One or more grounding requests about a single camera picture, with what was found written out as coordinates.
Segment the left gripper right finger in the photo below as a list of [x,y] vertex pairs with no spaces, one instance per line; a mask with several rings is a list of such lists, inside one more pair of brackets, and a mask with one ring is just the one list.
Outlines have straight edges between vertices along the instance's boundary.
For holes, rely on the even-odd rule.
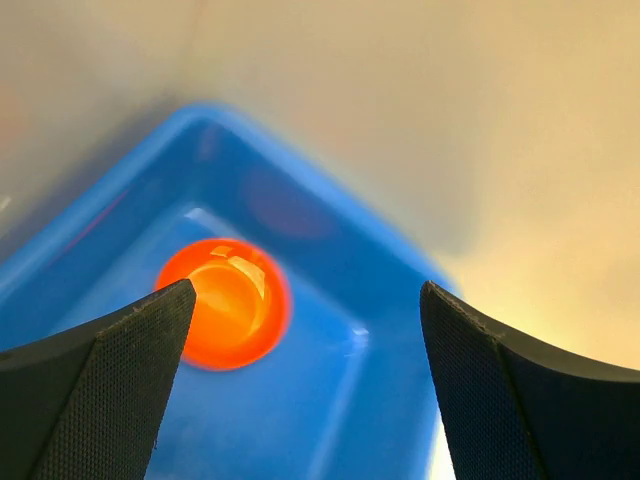
[[543,342],[434,282],[420,316],[456,478],[638,478],[638,371]]

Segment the orange plastic plate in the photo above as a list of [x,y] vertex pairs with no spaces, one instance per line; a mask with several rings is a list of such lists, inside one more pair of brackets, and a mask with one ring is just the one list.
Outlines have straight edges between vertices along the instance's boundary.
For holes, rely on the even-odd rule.
[[237,239],[187,245],[160,269],[154,288],[191,282],[196,302],[182,360],[209,371],[246,367],[285,336],[293,298],[286,275],[260,248]]

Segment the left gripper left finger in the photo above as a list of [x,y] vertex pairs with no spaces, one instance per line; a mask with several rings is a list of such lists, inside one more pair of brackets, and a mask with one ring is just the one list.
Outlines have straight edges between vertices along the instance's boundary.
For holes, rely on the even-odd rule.
[[183,279],[3,351],[2,478],[143,478],[195,301]]

